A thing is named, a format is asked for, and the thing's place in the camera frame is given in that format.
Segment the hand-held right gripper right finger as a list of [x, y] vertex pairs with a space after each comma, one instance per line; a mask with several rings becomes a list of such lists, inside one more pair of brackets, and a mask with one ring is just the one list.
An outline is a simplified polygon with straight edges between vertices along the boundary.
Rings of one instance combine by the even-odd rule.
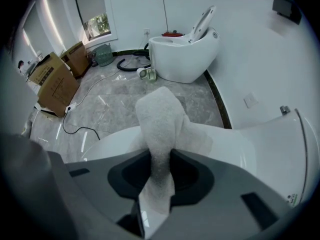
[[201, 162], [200, 154], [173, 149], [169, 168], [174, 182], [171, 206], [189, 206], [199, 203], [213, 188], [212, 171]]

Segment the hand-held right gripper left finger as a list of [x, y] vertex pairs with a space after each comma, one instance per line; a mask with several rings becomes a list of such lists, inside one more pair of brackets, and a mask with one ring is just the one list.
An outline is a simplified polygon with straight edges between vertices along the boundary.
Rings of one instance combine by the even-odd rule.
[[120, 197], [137, 200], [151, 176], [151, 153], [138, 150], [118, 158], [121, 161], [110, 168], [108, 182]]

